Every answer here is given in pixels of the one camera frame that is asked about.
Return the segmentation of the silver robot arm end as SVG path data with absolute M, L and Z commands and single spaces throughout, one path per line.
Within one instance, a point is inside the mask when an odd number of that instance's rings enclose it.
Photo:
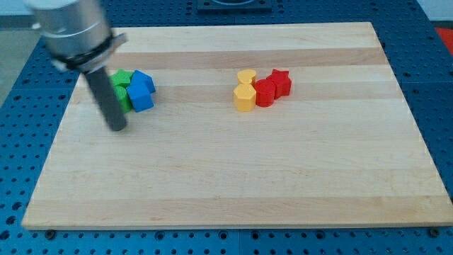
M 27 0 L 35 16 L 33 29 L 44 38 L 58 69 L 92 73 L 127 42 L 116 35 L 98 0 Z

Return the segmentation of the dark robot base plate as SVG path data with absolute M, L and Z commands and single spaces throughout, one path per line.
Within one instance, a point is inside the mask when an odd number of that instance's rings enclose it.
M 198 12 L 270 11 L 272 0 L 196 0 Z

